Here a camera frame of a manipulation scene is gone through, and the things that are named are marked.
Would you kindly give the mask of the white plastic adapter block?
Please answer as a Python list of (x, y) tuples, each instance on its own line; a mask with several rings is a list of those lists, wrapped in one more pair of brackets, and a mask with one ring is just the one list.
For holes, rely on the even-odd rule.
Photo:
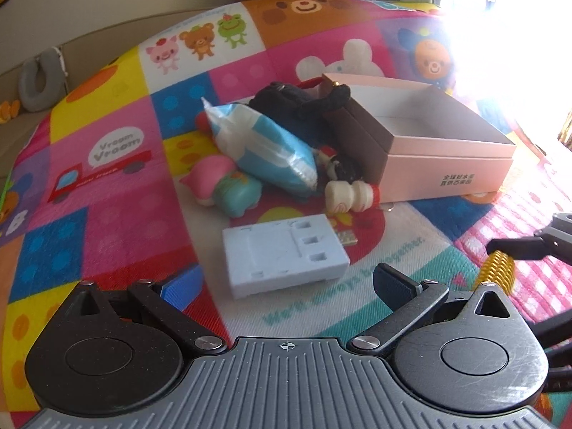
[(335, 280), (350, 265), (323, 214), (226, 228), (222, 235), (234, 298)]

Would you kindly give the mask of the pink teal squishy toy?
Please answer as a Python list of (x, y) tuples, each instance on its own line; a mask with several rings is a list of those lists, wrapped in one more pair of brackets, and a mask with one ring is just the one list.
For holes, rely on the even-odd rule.
[(198, 161), (180, 182), (203, 206), (217, 206), (229, 218), (241, 218), (262, 196), (263, 184), (241, 171), (225, 155), (211, 155)]

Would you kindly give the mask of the small yogurt bottle toy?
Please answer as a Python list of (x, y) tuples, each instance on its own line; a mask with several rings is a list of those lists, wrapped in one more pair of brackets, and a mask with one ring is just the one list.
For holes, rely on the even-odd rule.
[(325, 188), (325, 205), (331, 213), (364, 212), (380, 203), (380, 189), (361, 180), (330, 181)]

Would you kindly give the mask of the yellow corn toy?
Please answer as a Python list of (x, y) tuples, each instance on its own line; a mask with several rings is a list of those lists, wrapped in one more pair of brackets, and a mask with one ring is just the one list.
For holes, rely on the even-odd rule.
[(515, 261), (501, 251), (488, 255), (473, 284), (475, 291), (480, 284), (496, 284), (507, 295), (511, 295), (516, 280)]

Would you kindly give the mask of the pink cardboard box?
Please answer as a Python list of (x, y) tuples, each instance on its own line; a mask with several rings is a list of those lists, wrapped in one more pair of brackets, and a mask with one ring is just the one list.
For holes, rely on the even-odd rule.
[(343, 85), (350, 99), (327, 119), (382, 202), (500, 188), (515, 143), (452, 96), (428, 83), (349, 74), (322, 75), (319, 94)]

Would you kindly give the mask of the yellow duck plush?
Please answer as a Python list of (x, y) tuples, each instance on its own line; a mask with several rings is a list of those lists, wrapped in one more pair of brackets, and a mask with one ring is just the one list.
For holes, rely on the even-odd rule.
[(19, 116), (20, 102), (19, 100), (4, 101), (0, 104), (0, 123), (6, 124), (12, 119)]

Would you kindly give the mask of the grey neck pillow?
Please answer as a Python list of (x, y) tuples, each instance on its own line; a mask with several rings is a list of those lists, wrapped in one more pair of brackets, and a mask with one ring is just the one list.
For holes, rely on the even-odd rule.
[(26, 60), (19, 73), (19, 100), (29, 112), (53, 108), (67, 94), (67, 71), (57, 46)]

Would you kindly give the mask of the colourful cartoon play mat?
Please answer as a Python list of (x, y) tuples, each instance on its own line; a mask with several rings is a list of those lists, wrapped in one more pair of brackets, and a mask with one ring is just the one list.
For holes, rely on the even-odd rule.
[(24, 376), (34, 341), (81, 281), (122, 290), (191, 265), (203, 275), (187, 314), (226, 339), (347, 340), (387, 314), (372, 291), (380, 262), (469, 289), (496, 237), (528, 235), (571, 207), (551, 163), (519, 145), (493, 194), (402, 202), (331, 215), (352, 231), (351, 265), (330, 282), (234, 300), (222, 231), (181, 179), (215, 152), (196, 124), (202, 103), (230, 103), (274, 80), (328, 71), (419, 79), (396, 35), (441, 42), (433, 9), (368, 0), (252, 0), (150, 36), (83, 82), (42, 121), (15, 160), (1, 210), (1, 424), (38, 410)]

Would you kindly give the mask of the black plush toy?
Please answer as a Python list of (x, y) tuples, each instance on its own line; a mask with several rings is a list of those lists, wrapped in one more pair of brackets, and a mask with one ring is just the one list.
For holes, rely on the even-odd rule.
[(338, 148), (334, 129), (325, 115), (344, 108), (350, 97), (351, 90), (345, 84), (335, 85), (325, 97), (315, 98), (298, 86), (271, 82), (248, 105), (312, 148)]

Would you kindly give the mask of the blue white tissue pack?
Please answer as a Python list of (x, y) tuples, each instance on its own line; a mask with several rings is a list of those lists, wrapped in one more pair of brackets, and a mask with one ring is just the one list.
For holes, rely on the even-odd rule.
[(211, 105), (207, 100), (203, 105), (217, 147), (242, 171), (293, 195), (317, 191), (309, 145), (248, 105)]

